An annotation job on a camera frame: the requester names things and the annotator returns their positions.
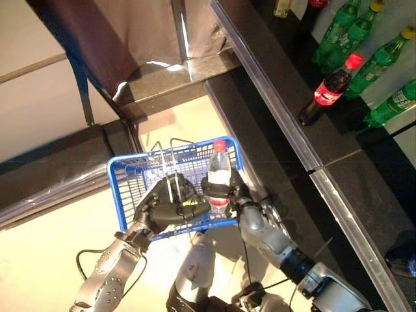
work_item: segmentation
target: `bottle cap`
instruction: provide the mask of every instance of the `bottle cap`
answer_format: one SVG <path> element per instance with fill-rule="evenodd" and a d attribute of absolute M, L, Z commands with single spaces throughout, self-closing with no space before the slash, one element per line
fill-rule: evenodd
<path fill-rule="evenodd" d="M 370 9 L 375 12 L 381 12 L 384 7 L 384 0 L 372 0 Z"/>
<path fill-rule="evenodd" d="M 364 58 L 358 53 L 352 53 L 345 61 L 345 66 L 350 70 L 359 68 Z"/>
<path fill-rule="evenodd" d="M 328 5 L 328 0 L 309 0 L 308 2 L 315 8 L 324 8 Z"/>
<path fill-rule="evenodd" d="M 416 28 L 414 26 L 407 26 L 405 29 L 403 29 L 400 34 L 403 38 L 410 40 L 416 35 Z"/>
<path fill-rule="evenodd" d="M 218 140 L 214 142 L 214 150 L 215 151 L 225 151 L 226 150 L 226 141 Z"/>

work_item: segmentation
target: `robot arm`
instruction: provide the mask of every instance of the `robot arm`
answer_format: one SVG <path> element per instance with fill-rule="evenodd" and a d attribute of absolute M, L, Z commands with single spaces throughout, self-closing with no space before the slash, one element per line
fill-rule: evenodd
<path fill-rule="evenodd" d="M 81 285 L 70 312 L 114 311 L 123 298 L 127 279 L 142 253 L 147 251 L 152 236 L 170 224 L 183 223 L 208 210 L 209 204 L 181 174 L 170 175 L 154 184 L 136 207 L 133 225 L 125 233 L 117 232 L 116 240 L 101 254 L 93 273 Z"/>
<path fill-rule="evenodd" d="M 298 290 L 306 298 L 313 298 L 313 311 L 371 311 L 368 301 L 353 286 L 323 263 L 316 263 L 282 230 L 268 223 L 260 206 L 253 202 L 247 186 L 237 174 L 235 172 L 233 178 L 233 199 L 240 214 L 244 241 L 257 248 L 270 263 L 297 284 Z"/>

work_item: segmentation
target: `shelf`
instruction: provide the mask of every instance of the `shelf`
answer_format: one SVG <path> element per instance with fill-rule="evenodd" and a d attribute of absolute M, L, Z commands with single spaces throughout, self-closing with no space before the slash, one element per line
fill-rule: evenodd
<path fill-rule="evenodd" d="M 394 188 L 363 149 L 385 139 L 387 133 L 381 131 L 378 136 L 380 131 L 376 131 L 375 137 L 360 140 L 358 132 L 351 130 L 348 118 L 368 111 L 360 99 L 348 106 L 341 99 L 313 126 L 298 123 L 298 113 L 322 80 L 310 62 L 317 43 L 309 35 L 300 38 L 293 14 L 287 19 L 273 18 L 273 5 L 272 0 L 241 1 L 238 5 L 231 0 L 211 2 L 230 45 L 300 163 L 310 173 L 385 306 L 389 311 L 409 310 L 409 302 L 415 298 L 414 287 L 409 287 L 412 280 L 393 276 L 384 254 L 402 231 L 415 232 L 415 226 L 400 205 L 403 201 L 399 198 L 399 203 L 392 193 Z M 251 113 L 260 114 L 255 109 Z M 414 170 L 409 176 L 414 177 Z M 369 214 L 373 214 L 373 220 L 377 217 L 376 221 L 369 222 Z"/>
<path fill-rule="evenodd" d="M 373 306 L 382 308 L 355 251 L 244 69 L 209 79 L 205 87 L 225 127 L 238 138 L 258 183 L 270 194 L 291 238 L 309 255 L 332 239 L 316 260 L 355 285 Z"/>

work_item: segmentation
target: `red bottle cap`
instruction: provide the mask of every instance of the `red bottle cap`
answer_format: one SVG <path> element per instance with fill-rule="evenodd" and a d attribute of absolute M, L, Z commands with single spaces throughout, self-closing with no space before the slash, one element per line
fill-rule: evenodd
<path fill-rule="evenodd" d="M 218 140 L 214 142 L 214 150 L 215 151 L 225 151 L 226 150 L 226 141 Z"/>
<path fill-rule="evenodd" d="M 309 0 L 309 4 L 315 8 L 324 8 L 328 5 L 328 0 Z"/>
<path fill-rule="evenodd" d="M 356 70 L 359 68 L 361 63 L 363 62 L 364 58 L 358 53 L 352 53 L 347 60 L 345 61 L 345 66 L 349 70 Z"/>

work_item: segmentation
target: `wire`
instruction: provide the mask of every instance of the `wire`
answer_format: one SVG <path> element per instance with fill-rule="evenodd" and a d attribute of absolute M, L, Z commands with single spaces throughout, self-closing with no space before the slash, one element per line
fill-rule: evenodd
<path fill-rule="evenodd" d="M 84 280 L 86 280 L 86 275 L 85 275 L 84 270 L 81 266 L 81 263 L 79 262 L 79 257 L 84 253 L 98 254 L 98 253 L 104 252 L 105 250 L 106 250 L 106 248 L 102 249 L 102 250 L 84 249 L 84 250 L 81 250 L 79 253 L 77 253 L 77 257 L 75 258 L 75 261 L 77 262 L 78 271 L 79 271 L 79 273 L 81 273 L 81 276 L 83 277 Z"/>
<path fill-rule="evenodd" d="M 240 231 L 240 237 L 241 237 L 241 241 L 242 241 L 242 245 L 244 247 L 244 254 L 246 255 L 246 264 L 247 264 L 247 275 L 248 275 L 248 281 L 250 282 L 250 284 L 252 283 L 252 275 L 250 274 L 250 264 L 248 263 L 248 253 L 247 253 L 247 246 L 246 246 L 246 242 L 244 241 L 244 239 L 241 236 L 241 228 L 240 228 L 240 224 L 239 224 L 239 231 Z"/>
<path fill-rule="evenodd" d="M 98 253 L 102 253 L 102 252 L 104 252 L 105 250 L 107 250 L 106 248 L 105 249 L 102 249 L 102 250 L 96 250 L 96 249 L 84 249 L 84 250 L 81 250 L 79 253 L 77 253 L 77 257 L 75 258 L 75 261 L 77 262 L 77 268 L 78 268 L 78 271 L 79 271 L 79 273 L 81 273 L 81 276 L 83 277 L 83 279 L 84 280 L 86 280 L 86 275 L 85 275 L 85 273 L 84 273 L 84 270 L 83 270 L 83 268 L 82 268 L 82 266 L 81 266 L 81 263 L 79 262 L 79 257 L 82 255 L 82 254 L 85 254 L 85 253 L 90 253 L 90 254 L 98 254 Z M 133 284 L 131 284 L 131 286 L 130 286 L 130 288 L 124 293 L 124 295 L 123 295 L 123 298 L 127 295 L 127 293 L 133 288 L 133 286 L 134 285 L 136 285 L 136 283 L 137 283 L 137 281 L 142 277 L 142 275 L 143 275 L 143 273 L 144 273 L 144 270 L 146 269 L 146 267 L 147 267 L 147 265 L 148 265 L 148 258 L 146 258 L 146 256 L 145 255 L 143 255 L 142 253 L 140 253 L 140 256 L 144 259 L 144 267 L 143 267 L 143 270 L 142 270 L 142 272 L 140 273 L 140 275 L 138 276 L 138 278 L 133 282 Z"/>
<path fill-rule="evenodd" d="M 293 293 L 291 296 L 291 301 L 289 301 L 289 312 L 292 312 L 292 300 L 293 300 L 294 294 L 296 293 L 296 288 L 297 288 L 297 285 L 294 286 Z"/>
<path fill-rule="evenodd" d="M 266 290 L 266 289 L 269 289 L 269 288 L 272 288 L 272 287 L 274 287 L 274 286 L 277 286 L 277 285 L 280 285 L 280 284 L 282 284 L 282 283 L 284 283 L 284 282 L 286 282 L 286 281 L 289 281 L 290 279 L 289 278 L 285 278 L 285 279 L 283 279 L 283 280 L 281 280 L 281 281 L 278 281 L 277 283 L 275 283 L 275 284 L 272 284 L 272 285 L 269 285 L 269 286 L 266 286 L 266 287 L 263 287 L 262 289 L 259 289 L 260 291 L 264 291 L 264 290 Z"/>
<path fill-rule="evenodd" d="M 143 255 L 143 253 L 140 253 L 140 255 L 142 256 L 142 258 L 144 259 L 144 267 L 142 272 L 140 273 L 140 275 L 138 276 L 138 278 L 133 282 L 133 284 L 131 284 L 130 288 L 124 293 L 123 298 L 127 296 L 127 294 L 129 293 L 129 291 L 136 285 L 136 283 L 139 281 L 139 279 L 142 277 L 144 270 L 146 269 L 147 265 L 148 265 L 148 258 L 146 258 L 145 255 Z"/>

